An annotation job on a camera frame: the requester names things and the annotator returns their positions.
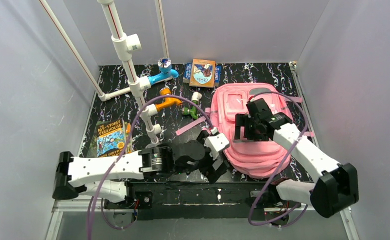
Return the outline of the pink student backpack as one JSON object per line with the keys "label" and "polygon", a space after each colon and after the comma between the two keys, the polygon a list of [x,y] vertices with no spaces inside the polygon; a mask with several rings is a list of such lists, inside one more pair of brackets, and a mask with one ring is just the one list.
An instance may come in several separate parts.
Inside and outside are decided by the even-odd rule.
{"label": "pink student backpack", "polygon": [[177,147],[175,167],[177,172],[189,173],[200,170],[209,181],[217,181],[229,168],[254,179],[264,179],[276,170],[282,172],[291,162],[284,158],[287,151],[260,133],[259,121],[249,117],[248,101],[260,99],[259,111],[271,114],[283,113],[290,120],[288,99],[275,94],[275,87],[265,83],[229,83],[215,91],[209,117],[220,133],[229,140],[230,146],[222,153],[218,169],[214,161],[196,140]]}

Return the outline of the orange Othello book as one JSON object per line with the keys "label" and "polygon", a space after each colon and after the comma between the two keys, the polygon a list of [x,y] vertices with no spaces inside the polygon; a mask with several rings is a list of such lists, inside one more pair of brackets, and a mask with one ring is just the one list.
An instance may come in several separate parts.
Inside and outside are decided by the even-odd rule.
{"label": "orange Othello book", "polygon": [[215,81],[216,62],[213,60],[193,59],[189,86],[212,88]]}

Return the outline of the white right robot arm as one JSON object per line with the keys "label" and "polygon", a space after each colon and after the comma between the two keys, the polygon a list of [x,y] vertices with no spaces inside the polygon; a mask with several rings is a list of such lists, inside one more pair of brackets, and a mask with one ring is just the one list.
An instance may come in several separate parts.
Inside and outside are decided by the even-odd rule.
{"label": "white right robot arm", "polygon": [[341,164],[315,146],[284,113],[273,114],[264,99],[250,100],[248,113],[238,114],[245,137],[272,140],[283,147],[310,174],[313,182],[282,179],[272,182],[270,176],[257,194],[250,211],[261,197],[274,202],[296,202],[313,206],[322,217],[329,218],[359,201],[357,169],[350,163]]}

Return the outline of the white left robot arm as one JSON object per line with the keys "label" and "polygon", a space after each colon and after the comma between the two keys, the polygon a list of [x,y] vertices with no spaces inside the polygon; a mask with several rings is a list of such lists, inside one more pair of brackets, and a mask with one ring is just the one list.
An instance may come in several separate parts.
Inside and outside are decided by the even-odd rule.
{"label": "white left robot arm", "polygon": [[87,195],[119,203],[128,199],[119,179],[146,180],[200,171],[215,183],[227,170],[226,164],[213,167],[230,141],[216,129],[202,130],[197,139],[184,143],[164,143],[122,156],[84,158],[61,152],[55,170],[52,198],[72,200]]}

